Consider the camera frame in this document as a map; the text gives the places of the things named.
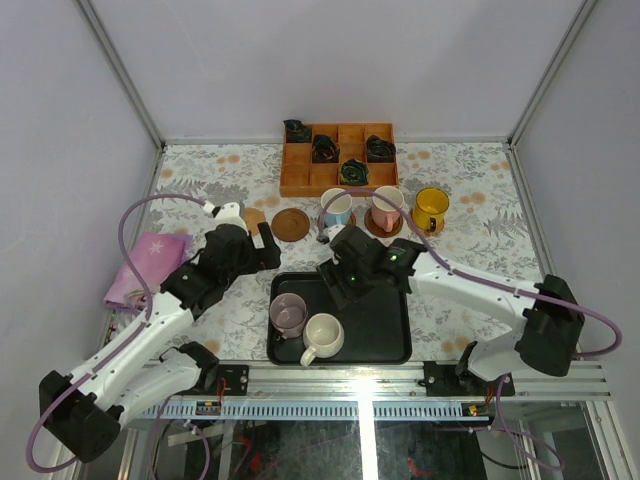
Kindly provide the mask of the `purple glass mug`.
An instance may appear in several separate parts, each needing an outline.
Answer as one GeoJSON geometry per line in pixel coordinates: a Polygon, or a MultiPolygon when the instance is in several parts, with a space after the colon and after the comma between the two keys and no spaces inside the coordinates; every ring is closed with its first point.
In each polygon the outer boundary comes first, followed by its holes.
{"type": "Polygon", "coordinates": [[[271,325],[284,339],[300,337],[307,317],[305,301],[294,293],[283,293],[276,296],[269,307],[271,325]]]}

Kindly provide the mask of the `cream speckled mug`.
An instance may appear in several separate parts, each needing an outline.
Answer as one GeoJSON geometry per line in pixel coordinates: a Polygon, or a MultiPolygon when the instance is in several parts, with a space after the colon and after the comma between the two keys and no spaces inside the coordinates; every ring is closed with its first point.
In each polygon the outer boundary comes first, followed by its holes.
{"type": "Polygon", "coordinates": [[[300,365],[308,367],[316,358],[335,356],[342,349],[344,339],[344,328],[336,317],[327,313],[312,316],[303,331],[305,351],[300,357],[300,365]]]}

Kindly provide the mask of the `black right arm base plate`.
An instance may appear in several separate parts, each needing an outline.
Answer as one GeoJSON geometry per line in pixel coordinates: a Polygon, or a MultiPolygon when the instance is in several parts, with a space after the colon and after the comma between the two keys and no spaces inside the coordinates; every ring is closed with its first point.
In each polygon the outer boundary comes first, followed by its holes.
{"type": "Polygon", "coordinates": [[[456,364],[425,361],[419,382],[428,397],[485,397],[496,393],[498,380],[486,381],[468,372],[458,374],[456,364]]]}

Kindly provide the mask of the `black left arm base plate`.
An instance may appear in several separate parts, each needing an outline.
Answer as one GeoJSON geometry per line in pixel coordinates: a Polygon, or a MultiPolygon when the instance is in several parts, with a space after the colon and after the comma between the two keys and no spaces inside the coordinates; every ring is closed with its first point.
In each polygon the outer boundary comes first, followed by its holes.
{"type": "Polygon", "coordinates": [[[217,397],[246,396],[249,386],[249,366],[242,364],[222,364],[204,374],[199,392],[217,397]]]}

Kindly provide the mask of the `woven rattan coaster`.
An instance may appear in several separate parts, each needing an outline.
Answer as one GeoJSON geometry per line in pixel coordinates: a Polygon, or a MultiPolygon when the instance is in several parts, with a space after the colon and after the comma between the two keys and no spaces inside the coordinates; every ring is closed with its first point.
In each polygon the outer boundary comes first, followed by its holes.
{"type": "Polygon", "coordinates": [[[428,236],[438,235],[445,226],[444,213],[433,208],[422,209],[414,206],[410,210],[410,216],[414,225],[428,236]]]}
{"type": "Polygon", "coordinates": [[[258,234],[258,225],[266,222],[264,212],[252,207],[248,207],[244,210],[243,219],[247,226],[247,229],[252,235],[258,234]]]}

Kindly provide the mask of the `brown wooden coaster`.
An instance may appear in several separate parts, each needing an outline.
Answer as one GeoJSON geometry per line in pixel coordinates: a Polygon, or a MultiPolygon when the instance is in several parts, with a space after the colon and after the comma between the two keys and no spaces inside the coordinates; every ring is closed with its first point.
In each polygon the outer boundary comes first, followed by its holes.
{"type": "Polygon", "coordinates": [[[310,230],[308,215],[297,208],[287,208],[279,211],[272,219],[273,235],[284,242],[302,240],[310,230]]]}
{"type": "MultiPolygon", "coordinates": [[[[347,225],[355,225],[355,224],[356,224],[356,218],[355,218],[355,215],[354,215],[354,214],[351,214],[351,216],[349,217],[349,219],[348,219],[347,223],[346,223],[346,224],[344,224],[344,225],[345,225],[345,227],[346,227],[347,225]]],[[[326,227],[330,227],[330,226],[329,226],[325,221],[322,221],[322,223],[321,223],[321,229],[319,230],[318,235],[319,235],[319,234],[322,232],[322,230],[323,230],[324,228],[326,228],[326,227]]]]}
{"type": "Polygon", "coordinates": [[[387,232],[383,228],[379,227],[373,220],[372,209],[369,209],[364,217],[364,225],[369,233],[378,238],[390,238],[400,233],[404,224],[404,219],[400,217],[392,227],[392,230],[387,232]]]}

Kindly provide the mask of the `light blue mug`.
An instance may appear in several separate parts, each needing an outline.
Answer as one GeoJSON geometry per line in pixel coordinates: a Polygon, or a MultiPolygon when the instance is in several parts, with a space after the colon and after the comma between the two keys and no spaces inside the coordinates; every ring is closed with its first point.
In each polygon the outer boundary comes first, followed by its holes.
{"type": "Polygon", "coordinates": [[[342,188],[330,188],[320,197],[322,229],[335,225],[347,225],[352,216],[353,199],[342,188]]]}

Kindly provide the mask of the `pink ceramic mug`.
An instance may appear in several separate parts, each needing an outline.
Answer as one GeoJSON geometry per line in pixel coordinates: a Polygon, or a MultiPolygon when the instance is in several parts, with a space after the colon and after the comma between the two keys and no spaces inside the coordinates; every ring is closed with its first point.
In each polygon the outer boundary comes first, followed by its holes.
{"type": "Polygon", "coordinates": [[[374,191],[371,215],[374,224],[390,233],[401,214],[398,209],[404,205],[404,195],[393,186],[381,186],[374,191]]]}

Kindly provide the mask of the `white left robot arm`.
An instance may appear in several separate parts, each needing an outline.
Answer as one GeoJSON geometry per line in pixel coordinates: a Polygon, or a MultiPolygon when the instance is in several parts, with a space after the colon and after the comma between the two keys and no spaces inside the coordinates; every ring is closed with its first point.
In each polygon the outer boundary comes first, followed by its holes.
{"type": "Polygon", "coordinates": [[[40,424],[74,459],[88,463],[106,452],[140,412],[175,393],[212,392],[217,359],[191,342],[166,367],[143,369],[152,353],[219,303],[240,276],[274,270],[281,250],[269,225],[258,226],[262,247],[244,228],[220,224],[205,246],[161,284],[146,310],[113,341],[66,375],[49,372],[39,383],[40,424]]]}

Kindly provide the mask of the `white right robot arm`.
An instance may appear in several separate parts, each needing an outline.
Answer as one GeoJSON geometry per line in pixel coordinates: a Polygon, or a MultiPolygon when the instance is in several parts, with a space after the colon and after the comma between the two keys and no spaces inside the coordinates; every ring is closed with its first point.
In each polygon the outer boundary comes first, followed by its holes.
{"type": "Polygon", "coordinates": [[[384,245],[355,225],[328,227],[320,237],[333,257],[317,270],[339,308],[376,288],[393,288],[446,298],[509,326],[506,334],[466,346],[455,372],[463,392],[478,394],[491,381],[519,370],[567,375],[584,316],[563,279],[548,275],[531,283],[463,270],[456,262],[437,260],[420,243],[396,239],[384,245]]]}

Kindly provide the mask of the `yellow black mug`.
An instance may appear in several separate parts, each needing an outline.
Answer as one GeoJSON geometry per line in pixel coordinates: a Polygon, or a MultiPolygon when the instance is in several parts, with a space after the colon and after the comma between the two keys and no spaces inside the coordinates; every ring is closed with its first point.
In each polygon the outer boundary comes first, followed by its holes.
{"type": "Polygon", "coordinates": [[[447,194],[440,189],[425,188],[417,194],[414,206],[422,209],[433,208],[437,212],[443,212],[445,218],[450,206],[450,200],[447,194]]]}

